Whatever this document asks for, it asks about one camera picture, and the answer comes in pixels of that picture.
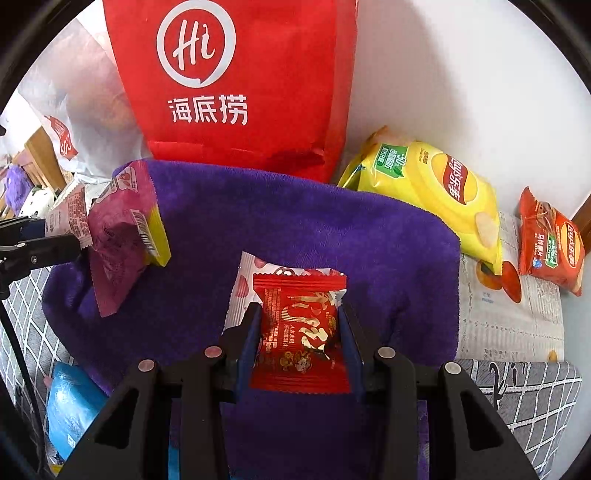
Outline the magenta yellow snack packet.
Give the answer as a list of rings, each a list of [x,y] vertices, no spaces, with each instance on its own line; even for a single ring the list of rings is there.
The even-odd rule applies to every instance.
[[[171,251],[147,162],[116,174],[88,213],[89,264],[99,315],[115,314],[147,265],[167,265]]]

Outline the small red candy packet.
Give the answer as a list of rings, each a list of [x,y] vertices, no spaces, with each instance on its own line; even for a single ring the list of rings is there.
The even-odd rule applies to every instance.
[[[254,389],[290,394],[348,394],[339,340],[339,306],[346,275],[256,274],[262,301]]]

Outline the red Haidilao paper bag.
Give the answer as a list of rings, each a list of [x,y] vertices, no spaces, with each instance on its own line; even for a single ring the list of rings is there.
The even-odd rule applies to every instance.
[[[157,160],[328,182],[341,158],[354,1],[107,1],[116,65]]]

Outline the grey checked tablecloth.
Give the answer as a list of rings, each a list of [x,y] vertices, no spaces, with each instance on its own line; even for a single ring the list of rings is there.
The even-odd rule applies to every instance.
[[[43,268],[13,283],[4,302],[45,420],[49,387],[43,378],[53,374],[56,362],[76,366],[42,312],[41,293],[49,274]],[[538,476],[547,479],[583,385],[577,368],[569,362],[457,362],[497,408]],[[50,464],[61,465],[64,460],[49,437],[46,441]]]

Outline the white Miniso plastic bag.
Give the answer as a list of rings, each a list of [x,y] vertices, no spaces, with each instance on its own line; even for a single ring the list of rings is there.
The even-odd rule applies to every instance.
[[[1,113],[1,152],[15,156],[38,130],[58,165],[88,178],[109,178],[150,156],[124,91],[102,3],[72,20],[29,68]]]

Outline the blue tissue pack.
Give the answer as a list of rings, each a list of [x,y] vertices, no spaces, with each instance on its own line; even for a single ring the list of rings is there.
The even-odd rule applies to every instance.
[[[46,404],[48,437],[67,460],[106,404],[107,395],[79,367],[56,362]]]

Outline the brown wooden trim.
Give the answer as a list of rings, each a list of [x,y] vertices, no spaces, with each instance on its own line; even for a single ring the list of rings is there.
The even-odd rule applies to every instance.
[[[588,242],[591,230],[591,195],[578,209],[572,221],[577,226],[582,239]]]

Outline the red white strawberry packet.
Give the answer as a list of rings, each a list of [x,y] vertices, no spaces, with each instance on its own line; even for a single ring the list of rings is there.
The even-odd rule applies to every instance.
[[[253,290],[252,276],[254,274],[273,274],[286,276],[343,276],[344,273],[332,268],[297,268],[276,265],[266,262],[248,252],[242,251],[236,274],[235,284],[233,284],[228,310],[224,320],[224,329],[238,326],[242,323],[250,303],[262,303],[256,292]]]

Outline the fruit print newspaper sheet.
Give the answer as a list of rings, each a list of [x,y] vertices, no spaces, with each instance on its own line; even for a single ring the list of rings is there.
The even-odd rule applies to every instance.
[[[457,357],[490,361],[564,359],[564,324],[557,285],[521,276],[517,217],[500,214],[503,271],[463,255],[459,270],[460,321]]]

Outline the yellow chips bag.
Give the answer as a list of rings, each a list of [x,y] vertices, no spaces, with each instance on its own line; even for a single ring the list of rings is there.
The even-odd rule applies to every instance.
[[[385,195],[436,215],[459,237],[462,253],[502,273],[495,191],[441,149],[384,126],[363,143],[339,186]]]

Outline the purple towel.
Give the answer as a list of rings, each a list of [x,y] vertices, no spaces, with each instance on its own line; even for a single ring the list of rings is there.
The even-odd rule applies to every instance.
[[[88,261],[58,265],[42,309],[90,378],[110,395],[129,367],[171,365],[221,334],[242,252],[348,277],[363,329],[408,359],[456,357],[458,237],[436,216],[372,193],[259,170],[146,160],[171,250],[101,318]],[[355,395],[248,389],[221,404],[230,474],[239,479],[369,479],[369,409]]]

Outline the pale pink snack packet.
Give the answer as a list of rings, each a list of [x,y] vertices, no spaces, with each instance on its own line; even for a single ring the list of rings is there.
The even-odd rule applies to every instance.
[[[93,244],[83,183],[71,184],[62,192],[45,217],[45,236],[74,235],[80,248]]]

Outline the brown cardboard box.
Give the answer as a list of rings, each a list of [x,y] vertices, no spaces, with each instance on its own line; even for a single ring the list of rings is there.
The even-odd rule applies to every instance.
[[[1,218],[44,218],[66,184],[50,137],[39,127],[1,166]]]

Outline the red chips bag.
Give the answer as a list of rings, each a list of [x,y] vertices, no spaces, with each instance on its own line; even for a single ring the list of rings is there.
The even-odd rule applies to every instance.
[[[528,187],[521,194],[519,213],[519,274],[550,281],[580,297],[586,251],[577,226]]]

